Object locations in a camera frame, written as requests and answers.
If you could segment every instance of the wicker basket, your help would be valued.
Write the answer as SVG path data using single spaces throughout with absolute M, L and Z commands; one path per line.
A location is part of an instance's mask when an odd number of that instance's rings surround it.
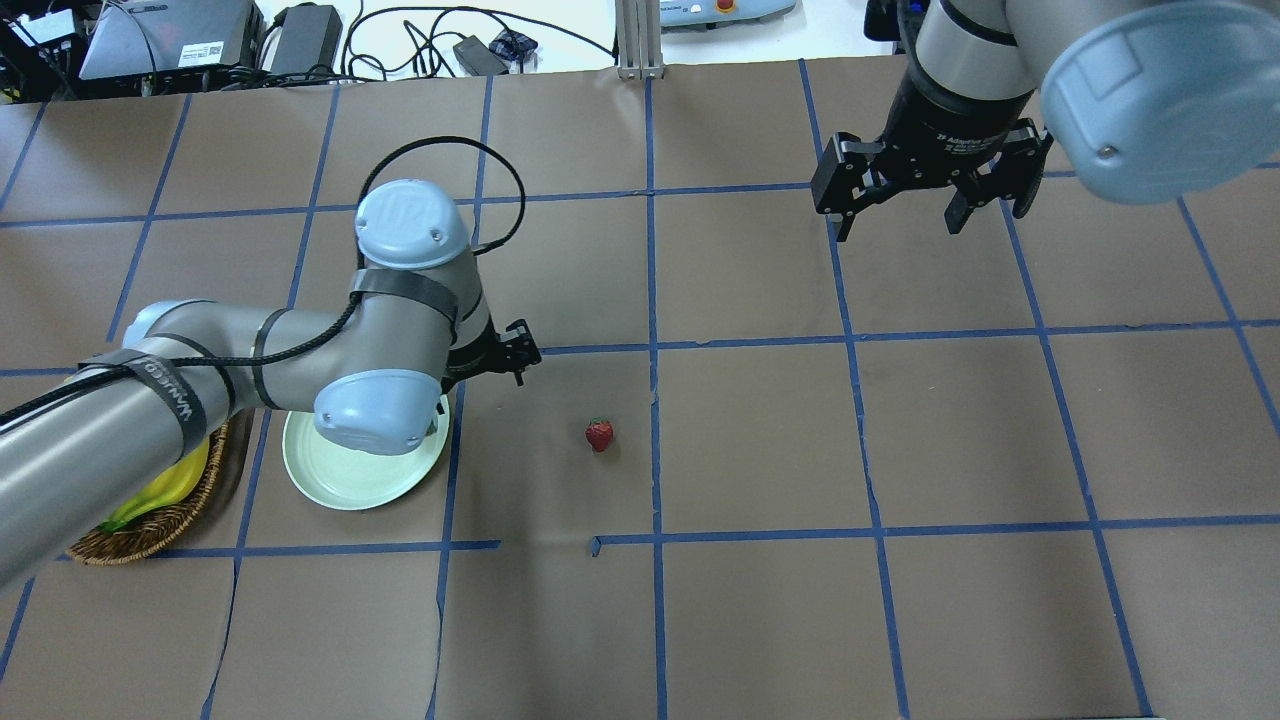
M 210 436 L 205 471 L 182 502 L 140 515 L 114 533 L 95 528 L 67 555 L 84 565 L 124 565 L 168 547 L 191 527 L 219 489 L 234 488 L 239 482 L 252 424 L 252 411 L 239 413 Z

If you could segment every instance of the strawberry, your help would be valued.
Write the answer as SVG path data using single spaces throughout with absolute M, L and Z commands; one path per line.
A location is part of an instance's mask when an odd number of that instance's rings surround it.
M 591 450 L 604 452 L 613 442 L 613 423 L 605 418 L 594 418 L 586 427 L 586 442 L 591 443 Z

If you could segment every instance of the yellow banana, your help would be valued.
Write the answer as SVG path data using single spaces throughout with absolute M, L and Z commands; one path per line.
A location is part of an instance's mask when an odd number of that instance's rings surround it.
M 104 533 L 114 533 L 143 512 L 182 502 L 195 489 L 196 483 L 200 482 L 207 461 L 209 441 L 205 439 L 191 455 L 179 460 L 173 468 L 160 473 L 138 495 L 116 507 L 115 512 L 111 512 L 111 516 L 99 525 L 97 529 Z

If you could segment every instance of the plate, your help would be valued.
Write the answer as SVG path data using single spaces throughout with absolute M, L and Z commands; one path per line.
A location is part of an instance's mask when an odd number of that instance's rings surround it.
M 334 510 L 369 510 L 385 505 L 422 482 L 440 459 L 449 434 L 449 398 L 440 397 L 435 432 L 404 455 L 372 455 L 329 442 L 311 413 L 284 419 L 284 469 L 310 500 Z

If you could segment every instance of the label sticker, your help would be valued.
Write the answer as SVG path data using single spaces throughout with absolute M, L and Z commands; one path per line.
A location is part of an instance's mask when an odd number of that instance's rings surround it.
M 179 68 L 192 68 L 207 65 L 223 59 L 223 45 L 225 42 L 195 42 L 182 46 L 182 56 L 178 58 Z

